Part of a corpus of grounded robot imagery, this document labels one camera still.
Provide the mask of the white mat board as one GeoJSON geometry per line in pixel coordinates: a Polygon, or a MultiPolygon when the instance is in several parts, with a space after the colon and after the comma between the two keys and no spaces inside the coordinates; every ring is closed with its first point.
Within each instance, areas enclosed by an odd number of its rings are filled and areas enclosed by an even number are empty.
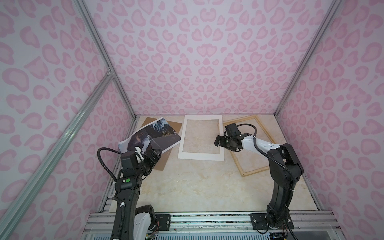
{"type": "Polygon", "coordinates": [[[199,161],[224,161],[224,148],[214,141],[223,134],[223,116],[186,115],[182,129],[179,159],[199,161]]]}

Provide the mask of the light wooden picture frame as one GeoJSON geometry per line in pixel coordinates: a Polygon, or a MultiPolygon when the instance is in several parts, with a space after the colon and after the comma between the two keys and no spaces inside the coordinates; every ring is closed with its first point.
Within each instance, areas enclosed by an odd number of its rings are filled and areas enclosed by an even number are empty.
{"type": "MultiPolygon", "coordinates": [[[[252,124],[258,130],[257,137],[259,139],[276,144],[275,138],[270,133],[267,126],[256,115],[228,120],[223,122],[223,126],[227,126],[233,123],[236,123],[237,125],[252,124]]],[[[258,151],[251,152],[241,150],[240,152],[230,152],[230,154],[242,177],[247,177],[269,169],[268,159],[261,155],[258,151]]]]}

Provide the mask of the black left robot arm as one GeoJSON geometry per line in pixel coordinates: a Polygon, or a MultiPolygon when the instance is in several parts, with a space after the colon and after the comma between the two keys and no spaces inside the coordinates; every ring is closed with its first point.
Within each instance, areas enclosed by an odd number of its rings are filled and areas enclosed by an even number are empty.
{"type": "Polygon", "coordinates": [[[122,154],[121,177],[115,184],[113,200],[117,202],[112,240],[133,240],[136,206],[140,195],[143,177],[151,174],[159,161],[162,150],[146,149],[140,157],[139,152],[129,151],[122,154]]]}

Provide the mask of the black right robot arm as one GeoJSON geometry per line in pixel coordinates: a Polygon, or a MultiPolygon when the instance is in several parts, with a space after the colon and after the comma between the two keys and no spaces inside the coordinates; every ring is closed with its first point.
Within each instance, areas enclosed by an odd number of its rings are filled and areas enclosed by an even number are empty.
{"type": "Polygon", "coordinates": [[[251,134],[242,134],[237,137],[217,136],[215,146],[232,152],[247,150],[259,153],[268,159],[274,188],[271,201],[267,205],[265,219],[262,220],[261,225],[278,229],[288,222],[289,206],[295,187],[304,173],[293,146],[288,143],[273,144],[251,136],[251,134]]]}

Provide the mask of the dark landscape photo print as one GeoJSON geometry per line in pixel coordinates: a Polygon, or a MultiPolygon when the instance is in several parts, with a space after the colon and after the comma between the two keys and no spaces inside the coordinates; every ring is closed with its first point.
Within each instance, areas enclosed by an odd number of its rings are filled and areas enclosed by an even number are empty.
{"type": "Polygon", "coordinates": [[[173,148],[181,141],[181,136],[176,133],[176,131],[168,124],[164,118],[159,118],[140,128],[126,140],[119,142],[118,148],[120,152],[126,153],[135,151],[135,147],[140,147],[142,154],[144,154],[148,148],[162,150],[161,147],[159,147],[159,145],[155,142],[155,138],[169,135],[176,135],[176,143],[171,145],[173,148]]]}

